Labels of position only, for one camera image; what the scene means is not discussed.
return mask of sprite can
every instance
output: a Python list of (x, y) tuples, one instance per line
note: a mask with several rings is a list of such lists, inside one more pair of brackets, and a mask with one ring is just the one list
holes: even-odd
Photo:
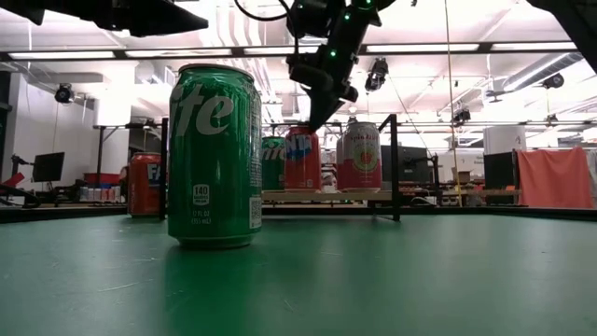
[(267, 136), (263, 138), (262, 144), (263, 190), (284, 191), (285, 139), (279, 136)]
[(187, 65), (170, 100), (168, 234), (181, 245), (249, 245), (261, 228), (261, 100), (248, 73)]

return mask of red towel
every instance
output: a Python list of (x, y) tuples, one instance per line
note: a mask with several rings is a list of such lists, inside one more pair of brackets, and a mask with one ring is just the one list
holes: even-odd
[(531, 207), (592, 208), (589, 166), (582, 148), (517, 151), (520, 204)]

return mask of ceiling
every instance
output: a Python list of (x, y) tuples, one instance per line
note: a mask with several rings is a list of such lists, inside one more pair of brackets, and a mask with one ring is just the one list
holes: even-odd
[[(277, 0), (244, 1), (254, 14), (271, 16), (282, 13)], [(0, 50), (64, 50), (64, 49), (160, 49), (222, 46), (291, 45), (285, 21), (257, 22), (246, 18), (232, 1), (201, 0), (179, 2), (210, 21), (211, 27), (179, 35), (135, 38), (98, 29), (92, 22), (49, 12), (42, 26), (0, 10)], [(566, 41), (565, 31), (551, 14), (531, 7), (523, 0), (448, 0), (449, 35), (451, 42), (484, 41)], [(443, 1), (421, 0), (416, 7), (410, 0), (397, 0), (380, 13), (382, 27), (370, 27), (366, 43), (445, 43), (446, 10)], [(301, 43), (319, 43), (310, 39)], [(594, 87), (594, 72), (581, 61), (562, 71), (566, 78), (563, 88), (549, 91), (528, 88), (501, 96), (497, 104), (488, 104), (483, 93), (494, 82), (519, 73), (542, 59), (541, 53), (493, 54), (491, 56), (400, 55), (388, 56), (390, 75), (379, 91), (367, 95), (364, 87), (373, 57), (361, 57), (352, 72), (352, 84), (360, 96), (355, 104), (346, 104), (333, 117), (340, 121), (356, 114), (360, 119), (381, 122), (389, 113), (398, 113), (399, 120), (438, 121), (451, 119), (451, 102), (459, 98), (473, 113), (473, 120), (543, 119), (550, 112), (561, 111), (567, 119), (591, 118), (588, 91)], [(168, 97), (172, 84), (168, 74), (193, 60), (104, 61), (35, 63), (33, 75), (39, 81), (55, 74), (96, 73), (104, 79), (97, 83), (74, 83), (78, 92), (101, 96), (101, 92), (122, 78), (126, 67), (150, 68), (155, 76), (144, 77), (137, 71), (130, 95), (134, 98), (133, 114), (158, 117), (168, 114)], [(282, 111), (265, 114), (264, 122), (304, 118), (304, 92), (288, 79), (287, 65), (282, 57), (243, 60), (200, 60), (202, 63), (227, 63), (258, 71), (257, 84), (264, 100), (281, 103)], [(26, 72), (26, 64), (7, 64), (10, 69)], [(349, 112), (349, 107), (356, 112)]]

